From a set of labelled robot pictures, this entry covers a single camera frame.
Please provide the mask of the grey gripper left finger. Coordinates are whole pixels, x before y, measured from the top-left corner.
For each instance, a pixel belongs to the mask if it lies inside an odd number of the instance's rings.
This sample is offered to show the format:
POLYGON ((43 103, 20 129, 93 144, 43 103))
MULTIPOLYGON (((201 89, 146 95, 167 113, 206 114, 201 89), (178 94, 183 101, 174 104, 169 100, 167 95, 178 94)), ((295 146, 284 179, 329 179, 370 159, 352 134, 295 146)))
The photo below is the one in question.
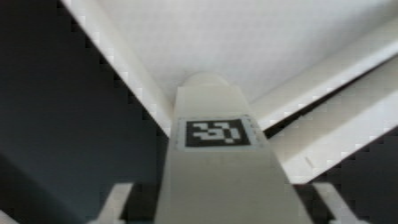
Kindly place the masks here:
POLYGON ((132 183, 117 183, 110 189, 105 204, 94 220, 87 224, 126 224, 123 220, 123 212, 133 189, 132 183))

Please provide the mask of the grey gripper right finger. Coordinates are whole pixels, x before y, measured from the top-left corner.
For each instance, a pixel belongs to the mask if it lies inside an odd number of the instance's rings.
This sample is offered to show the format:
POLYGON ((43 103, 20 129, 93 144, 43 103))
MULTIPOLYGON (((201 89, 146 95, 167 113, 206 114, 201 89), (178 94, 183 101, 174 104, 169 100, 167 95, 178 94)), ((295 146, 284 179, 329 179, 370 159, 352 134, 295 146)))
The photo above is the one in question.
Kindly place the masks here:
POLYGON ((368 224, 354 214, 334 185, 331 183, 316 182, 313 186, 334 216, 329 224, 368 224))

